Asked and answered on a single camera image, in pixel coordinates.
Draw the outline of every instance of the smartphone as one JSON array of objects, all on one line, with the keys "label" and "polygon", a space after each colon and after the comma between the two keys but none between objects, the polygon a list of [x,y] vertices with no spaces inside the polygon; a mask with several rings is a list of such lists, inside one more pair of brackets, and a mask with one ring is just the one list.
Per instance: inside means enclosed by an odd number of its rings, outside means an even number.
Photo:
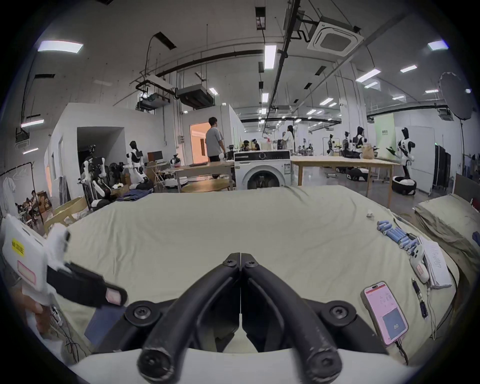
[{"label": "smartphone", "polygon": [[360,296],[385,346],[389,346],[408,331],[405,316],[384,281],[365,288]]}]

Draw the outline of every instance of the woman in white shirt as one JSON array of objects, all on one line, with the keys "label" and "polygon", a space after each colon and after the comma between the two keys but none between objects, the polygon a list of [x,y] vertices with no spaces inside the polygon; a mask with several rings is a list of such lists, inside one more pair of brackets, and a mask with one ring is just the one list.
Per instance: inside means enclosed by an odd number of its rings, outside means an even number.
[{"label": "woman in white shirt", "polygon": [[293,142],[293,125],[288,126],[285,136],[283,136],[282,140],[286,143],[283,148],[289,149],[290,154],[292,154],[295,149],[295,143]]}]

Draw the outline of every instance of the ceiling vent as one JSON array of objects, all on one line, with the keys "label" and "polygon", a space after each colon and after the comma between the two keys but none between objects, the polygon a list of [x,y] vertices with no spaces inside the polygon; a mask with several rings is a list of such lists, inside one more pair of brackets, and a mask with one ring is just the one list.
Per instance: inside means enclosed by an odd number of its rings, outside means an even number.
[{"label": "ceiling vent", "polygon": [[362,41],[350,25],[321,17],[307,48],[344,57]]},{"label": "ceiling vent", "polygon": [[178,89],[177,97],[193,109],[212,107],[215,104],[214,98],[200,84]]},{"label": "ceiling vent", "polygon": [[452,112],[448,108],[439,108],[438,117],[445,121],[453,121]]}]

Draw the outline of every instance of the man in gray t-shirt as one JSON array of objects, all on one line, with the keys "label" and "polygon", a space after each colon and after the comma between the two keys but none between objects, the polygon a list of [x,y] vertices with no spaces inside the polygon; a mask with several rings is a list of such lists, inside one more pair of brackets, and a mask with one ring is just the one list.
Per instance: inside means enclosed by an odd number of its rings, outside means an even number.
[{"label": "man in gray t-shirt", "polygon": [[211,117],[208,119],[210,123],[210,129],[205,135],[205,144],[207,146],[207,156],[210,162],[220,161],[220,155],[223,151],[225,154],[225,147],[223,145],[223,136],[216,127],[216,118]]}]

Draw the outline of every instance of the wooden table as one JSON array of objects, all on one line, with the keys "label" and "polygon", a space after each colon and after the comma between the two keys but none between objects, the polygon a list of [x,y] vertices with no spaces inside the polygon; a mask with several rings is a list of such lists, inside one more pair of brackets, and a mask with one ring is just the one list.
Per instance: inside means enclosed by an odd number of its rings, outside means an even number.
[{"label": "wooden table", "polygon": [[177,179],[178,190],[181,192],[180,177],[193,177],[193,176],[204,176],[204,175],[221,175],[227,174],[229,177],[229,187],[230,190],[233,190],[233,179],[232,179],[232,167],[234,166],[233,161],[214,161],[212,163],[206,163],[205,165],[199,165],[196,167],[191,167],[185,165],[183,167],[177,167],[170,170],[175,173],[175,178]]},{"label": "wooden table", "polygon": [[[390,180],[393,177],[393,167],[396,163],[379,159],[349,159],[342,156],[292,156],[290,158],[292,164],[299,167],[299,183],[302,185],[303,181],[303,167],[361,167],[368,168],[367,178],[367,193],[370,188],[370,173],[371,168],[387,168],[390,170]],[[390,208],[392,201],[392,183],[388,189],[388,204],[387,208]]]},{"label": "wooden table", "polygon": [[227,179],[211,179],[195,181],[191,184],[185,185],[181,191],[189,193],[197,192],[214,192],[221,191],[222,189],[230,188],[230,181]]}]

